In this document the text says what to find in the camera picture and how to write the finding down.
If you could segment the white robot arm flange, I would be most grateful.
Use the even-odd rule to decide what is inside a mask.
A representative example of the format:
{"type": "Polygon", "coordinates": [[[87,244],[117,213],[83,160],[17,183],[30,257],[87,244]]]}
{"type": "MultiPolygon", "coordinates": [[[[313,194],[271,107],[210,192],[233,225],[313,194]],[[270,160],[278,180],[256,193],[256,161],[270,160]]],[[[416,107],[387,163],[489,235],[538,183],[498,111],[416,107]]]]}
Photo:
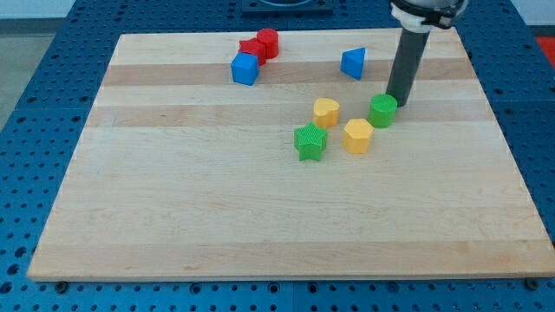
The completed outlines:
{"type": "Polygon", "coordinates": [[[401,26],[414,33],[432,28],[450,29],[469,4],[468,0],[390,0],[391,15],[401,26]]]}

